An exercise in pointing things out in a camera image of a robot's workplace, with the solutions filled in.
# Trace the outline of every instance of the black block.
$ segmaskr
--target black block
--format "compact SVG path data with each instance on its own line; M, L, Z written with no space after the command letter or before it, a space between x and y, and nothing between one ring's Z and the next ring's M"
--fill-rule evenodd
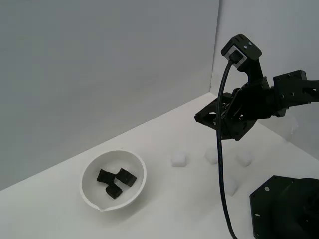
M116 175L114 173L107 172L103 169L100 170L97 181L106 184L114 183Z
M116 199L123 192L117 185L114 183L110 184L105 189L106 193L109 194L113 199Z
M132 187L137 179L133 174L123 168L116 174L116 178L130 187Z

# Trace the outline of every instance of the white cube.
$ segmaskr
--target white cube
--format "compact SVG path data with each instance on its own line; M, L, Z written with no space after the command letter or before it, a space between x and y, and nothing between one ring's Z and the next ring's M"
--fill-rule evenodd
M205 152L205 158L206 160L214 165L218 162L218 156L217 156L217 148L216 147L210 147Z
M224 187L225 187L225 193L229 196L234 196L238 189L237 182L230 178L230 177L224 177Z
M187 165L186 153L183 151L175 152L171 157L172 167L185 167Z
M236 154L235 159L242 167L245 168L253 162L254 156L250 151L241 151Z

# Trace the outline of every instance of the white bowl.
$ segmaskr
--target white bowl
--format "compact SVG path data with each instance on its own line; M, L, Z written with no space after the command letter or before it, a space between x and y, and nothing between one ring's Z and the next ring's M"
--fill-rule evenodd
M115 179L123 193L117 198L110 197L105 188L107 184L97 181L101 169L116 174L121 168L132 173L137 180L129 187ZM146 167L136 154L124 150L109 151L91 161L82 174L80 193L83 200L101 212L122 208L130 204L142 191L146 181Z

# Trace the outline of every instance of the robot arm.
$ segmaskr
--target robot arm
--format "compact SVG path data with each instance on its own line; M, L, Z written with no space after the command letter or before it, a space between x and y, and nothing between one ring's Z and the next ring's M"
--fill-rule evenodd
M234 36L221 53L229 60L234 51L242 55L234 66L247 74L248 82L223 94L222 139L238 141L257 120L283 117L291 106L319 102L319 81L308 81L301 70L275 76L274 86L269 87L259 63L261 51L244 35ZM216 130L216 108L217 99L199 111L195 120Z

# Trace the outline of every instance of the white backdrop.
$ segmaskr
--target white backdrop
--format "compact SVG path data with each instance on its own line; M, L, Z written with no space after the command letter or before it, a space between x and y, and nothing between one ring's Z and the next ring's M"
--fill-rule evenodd
M2 0L0 189L208 92L218 5Z
M308 80L319 80L319 42L317 0L221 0L217 27L215 58L211 92L217 93L227 60L220 50L227 41L243 33L262 51L261 67L268 82L273 77L304 70ZM230 71L226 90L232 91L247 81L244 73L234 67ZM291 107L288 110L297 119L296 133L289 140L297 147L319 159L319 103ZM290 118L260 120L263 125L287 135Z

